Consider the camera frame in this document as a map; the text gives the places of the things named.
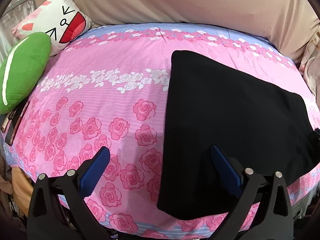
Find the plush toy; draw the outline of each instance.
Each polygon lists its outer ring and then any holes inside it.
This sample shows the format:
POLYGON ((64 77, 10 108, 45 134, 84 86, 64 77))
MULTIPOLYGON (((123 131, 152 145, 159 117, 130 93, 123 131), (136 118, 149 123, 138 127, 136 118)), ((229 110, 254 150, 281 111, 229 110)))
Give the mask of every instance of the plush toy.
POLYGON ((13 110, 40 78, 51 52, 46 33, 32 33, 13 46, 0 67, 0 114, 13 110))

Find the cartoon face pillow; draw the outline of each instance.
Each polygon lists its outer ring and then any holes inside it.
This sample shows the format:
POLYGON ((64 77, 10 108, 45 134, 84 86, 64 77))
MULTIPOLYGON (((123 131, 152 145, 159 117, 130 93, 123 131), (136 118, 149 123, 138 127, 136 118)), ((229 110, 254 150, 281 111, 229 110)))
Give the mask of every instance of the cartoon face pillow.
POLYGON ((53 56, 70 41, 89 30, 92 21, 79 11, 73 0, 47 0, 12 29, 19 40, 34 32, 47 33, 51 38, 53 56))

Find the black towel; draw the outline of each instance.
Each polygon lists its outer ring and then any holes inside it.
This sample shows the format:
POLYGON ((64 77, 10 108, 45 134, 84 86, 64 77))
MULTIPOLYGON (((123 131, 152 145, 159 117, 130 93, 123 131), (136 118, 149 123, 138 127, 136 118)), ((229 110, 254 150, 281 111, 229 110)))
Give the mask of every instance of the black towel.
POLYGON ((237 199, 210 161, 214 144, 244 168, 281 171, 287 185, 319 163, 300 95, 191 51, 173 52, 171 63, 160 210, 190 220, 232 209, 237 199))

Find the pink blanket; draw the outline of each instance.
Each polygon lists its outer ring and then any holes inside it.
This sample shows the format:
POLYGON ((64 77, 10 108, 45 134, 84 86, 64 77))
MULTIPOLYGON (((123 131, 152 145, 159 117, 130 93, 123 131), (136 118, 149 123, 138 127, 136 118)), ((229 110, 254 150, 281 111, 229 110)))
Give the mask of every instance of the pink blanket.
MULTIPOLYGON (((206 25, 105 26, 87 32, 48 63, 10 148, 19 166, 34 181, 42 172, 59 176, 106 146, 110 164, 85 199, 102 225, 153 238, 210 236, 225 214, 182 221, 156 207, 174 50, 200 53, 300 94, 312 127, 319 126, 319 109, 299 71, 264 41, 206 25)), ((201 86, 201 80, 190 86, 201 86)), ((319 180, 317 166, 288 188, 291 202, 319 180)))

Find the bed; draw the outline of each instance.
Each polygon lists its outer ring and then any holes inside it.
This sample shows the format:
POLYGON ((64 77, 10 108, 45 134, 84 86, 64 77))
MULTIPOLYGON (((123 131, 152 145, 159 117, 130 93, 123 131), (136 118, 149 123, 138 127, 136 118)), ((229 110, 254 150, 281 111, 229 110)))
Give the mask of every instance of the bed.
MULTIPOLYGON (((87 31, 49 61, 12 147, 1 140, 7 161, 35 181, 43 172, 60 176, 77 169, 107 146, 110 164, 85 199, 100 224, 152 238, 209 237, 226 214, 183 221, 156 207, 174 50, 200 53, 298 93, 312 127, 320 125, 315 97, 295 64, 264 38, 211 25, 108 25, 87 31), (148 136, 140 136, 142 131, 148 136)), ((300 215, 319 181, 320 165, 288 187, 300 215)), ((60 200, 67 206, 63 196, 60 200)))

